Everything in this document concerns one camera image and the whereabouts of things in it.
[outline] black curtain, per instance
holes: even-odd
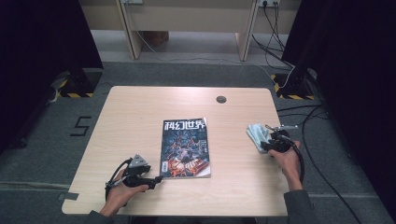
[[[285,60],[299,60],[324,4],[303,0]],[[395,1],[342,1],[330,12],[328,32],[307,63],[318,73],[326,105],[350,152],[396,221],[395,11]]]
[[[103,65],[78,0],[0,1],[0,153],[60,73],[88,67]]]

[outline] light blue cloth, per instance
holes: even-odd
[[[262,127],[260,123],[249,124],[247,126],[247,135],[253,140],[254,145],[256,145],[260,153],[267,153],[267,151],[262,148],[262,142],[269,143],[270,133],[267,128]]]

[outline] power outlet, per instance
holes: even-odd
[[[267,7],[275,7],[276,4],[279,7],[280,0],[260,0],[259,7],[263,7],[264,1],[267,1]]]

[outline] magazine cover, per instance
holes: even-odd
[[[160,167],[164,178],[210,177],[205,119],[163,121]]]

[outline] gray carpet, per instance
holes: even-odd
[[[318,105],[320,100],[278,99],[271,79],[253,65],[105,63],[103,76],[92,98],[58,98],[47,106],[27,136],[28,146],[0,155],[0,223],[81,223],[85,216],[62,213],[62,200],[78,168],[92,130],[113,86],[195,86],[268,88],[277,109]],[[276,70],[267,68],[270,74]],[[281,123],[301,124],[314,107],[279,112]],[[328,181],[345,197],[362,223],[393,223],[364,172],[348,157],[334,122],[323,106],[305,125],[309,152]],[[89,126],[85,135],[75,125]],[[302,141],[302,130],[290,131]],[[356,223],[354,217],[320,177],[306,148],[304,187],[322,223]],[[117,216],[118,223],[127,217]],[[261,217],[259,223],[286,223],[284,217]]]

